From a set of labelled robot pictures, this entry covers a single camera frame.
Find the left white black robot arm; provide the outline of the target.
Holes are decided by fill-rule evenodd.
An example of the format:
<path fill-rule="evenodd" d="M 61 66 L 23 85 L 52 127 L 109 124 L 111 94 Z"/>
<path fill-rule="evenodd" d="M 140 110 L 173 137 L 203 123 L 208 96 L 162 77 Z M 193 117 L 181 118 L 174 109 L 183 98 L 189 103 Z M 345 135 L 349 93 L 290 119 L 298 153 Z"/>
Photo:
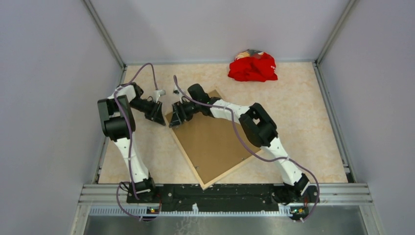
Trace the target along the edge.
<path fill-rule="evenodd" d="M 142 94 L 141 87 L 132 82 L 118 86 L 111 96 L 97 102 L 103 134 L 118 147 L 129 170 L 130 202 L 152 202 L 157 196 L 154 180 L 135 142 L 136 123 L 132 109 L 144 113 L 147 120 L 165 126 L 162 103 L 151 98 L 143 99 Z"/>

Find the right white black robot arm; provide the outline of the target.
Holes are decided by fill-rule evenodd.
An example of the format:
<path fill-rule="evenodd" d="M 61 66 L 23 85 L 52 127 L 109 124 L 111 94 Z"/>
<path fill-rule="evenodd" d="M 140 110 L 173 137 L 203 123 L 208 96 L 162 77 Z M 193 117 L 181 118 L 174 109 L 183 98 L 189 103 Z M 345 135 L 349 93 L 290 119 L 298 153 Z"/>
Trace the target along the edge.
<path fill-rule="evenodd" d="M 276 123 L 261 104 L 243 106 L 230 103 L 222 98 L 209 96 L 200 84 L 190 86 L 187 92 L 176 84 L 173 92 L 180 96 L 180 101 L 172 105 L 173 116 L 169 127 L 182 125 L 197 113 L 231 121 L 233 126 L 239 124 L 249 143 L 270 156 L 265 159 L 255 154 L 255 157 L 264 162 L 275 163 L 281 172 L 284 190 L 280 201 L 288 205 L 301 201 L 307 195 L 310 185 L 307 177 L 309 171 L 290 158 L 279 138 Z"/>

